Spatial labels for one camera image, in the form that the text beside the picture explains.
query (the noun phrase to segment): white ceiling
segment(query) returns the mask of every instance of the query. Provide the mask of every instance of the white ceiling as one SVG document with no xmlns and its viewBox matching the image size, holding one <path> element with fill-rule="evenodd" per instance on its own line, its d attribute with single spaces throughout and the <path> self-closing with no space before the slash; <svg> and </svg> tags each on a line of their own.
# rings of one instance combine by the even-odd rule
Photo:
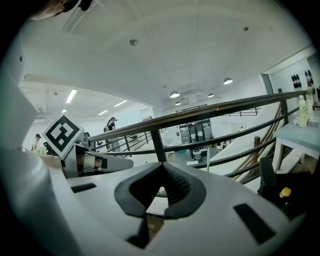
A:
<svg viewBox="0 0 320 256">
<path fill-rule="evenodd" d="M 311 43 L 271 0 L 94 0 L 86 13 L 28 23 L 23 38 L 26 72 L 40 81 L 161 109 L 232 92 Z"/>
<path fill-rule="evenodd" d="M 121 111 L 134 103 L 127 101 L 114 107 L 115 104 L 122 102 L 124 99 L 65 85 L 23 81 L 19 87 L 32 105 L 40 111 L 40 116 L 53 119 L 60 116 L 62 110 L 67 110 L 68 117 L 74 119 L 103 119 L 110 113 Z M 76 89 L 77 92 L 71 103 L 66 103 L 72 89 Z M 104 110 L 108 110 L 108 112 L 99 115 Z"/>
</svg>

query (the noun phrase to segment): black rectangular slot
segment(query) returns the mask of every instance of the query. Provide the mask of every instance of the black rectangular slot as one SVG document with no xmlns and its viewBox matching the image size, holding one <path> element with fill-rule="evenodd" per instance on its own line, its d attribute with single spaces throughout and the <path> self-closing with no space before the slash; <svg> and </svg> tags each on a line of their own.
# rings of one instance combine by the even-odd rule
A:
<svg viewBox="0 0 320 256">
<path fill-rule="evenodd" d="M 259 244 L 276 234 L 249 205 L 244 203 L 233 208 Z"/>
<path fill-rule="evenodd" d="M 87 183 L 87 184 L 83 184 L 83 185 L 79 185 L 79 186 L 72 186 L 71 189 L 73 191 L 73 193 L 78 193 L 81 191 L 86 191 L 86 190 L 90 190 L 95 188 L 96 185 L 93 183 Z"/>
</svg>

